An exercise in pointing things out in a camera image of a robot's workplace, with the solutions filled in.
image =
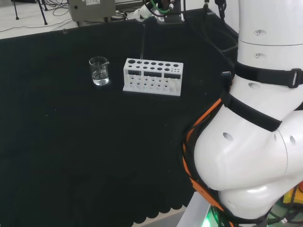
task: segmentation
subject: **orange cable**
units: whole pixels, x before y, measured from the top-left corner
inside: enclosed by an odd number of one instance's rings
[[[201,121],[203,121],[219,104],[221,103],[221,99],[219,98],[213,105],[212,107],[210,107],[194,124],[197,125],[199,124]],[[192,129],[188,132],[187,136],[186,136],[186,141],[188,142],[189,137],[191,136],[191,134],[193,133],[195,129]],[[187,167],[187,164],[185,162],[184,157],[183,159],[183,165],[184,168],[186,170],[186,172],[191,176],[189,169]],[[193,184],[194,189],[199,192],[212,206],[216,206],[217,208],[219,208],[220,210],[224,211],[223,207],[211,196],[211,194],[205,190],[201,185],[199,185],[196,181],[194,181],[193,179],[191,179],[191,182]]]

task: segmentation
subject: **table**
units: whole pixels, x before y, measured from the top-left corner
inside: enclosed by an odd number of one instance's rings
[[[144,58],[184,63],[181,97],[123,92],[141,31],[125,21],[0,40],[2,226],[129,227],[188,205],[182,133],[230,68],[185,24],[151,19]],[[97,55],[110,62],[105,87],[90,77]]]

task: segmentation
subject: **white floor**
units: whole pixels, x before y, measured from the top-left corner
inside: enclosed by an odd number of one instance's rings
[[[48,23],[48,25],[45,26],[38,4],[16,2],[16,6],[19,20],[16,20],[13,3],[10,0],[0,0],[0,39],[78,27],[77,23],[72,21],[69,12],[63,16],[56,17],[53,15],[53,10],[44,11],[45,18]],[[55,14],[60,15],[67,11],[68,9],[57,9]]]

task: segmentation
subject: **screw hole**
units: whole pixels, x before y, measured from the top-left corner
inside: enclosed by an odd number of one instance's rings
[[[257,89],[261,87],[260,84],[257,83],[249,83],[248,86],[251,87],[252,89]]]
[[[223,133],[223,136],[224,136],[224,138],[226,138],[228,141],[233,141],[233,138],[232,138],[232,136],[231,136],[230,134],[224,132],[224,133]]]
[[[294,139],[294,137],[293,137],[293,136],[290,136],[289,139],[290,139],[290,142],[291,142],[293,145],[295,145],[295,139]]]

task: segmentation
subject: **green light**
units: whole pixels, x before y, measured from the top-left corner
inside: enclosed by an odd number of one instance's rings
[[[203,224],[202,224],[201,227],[210,227],[210,222],[209,222],[209,220],[207,218],[204,220],[204,222],[203,222]]]

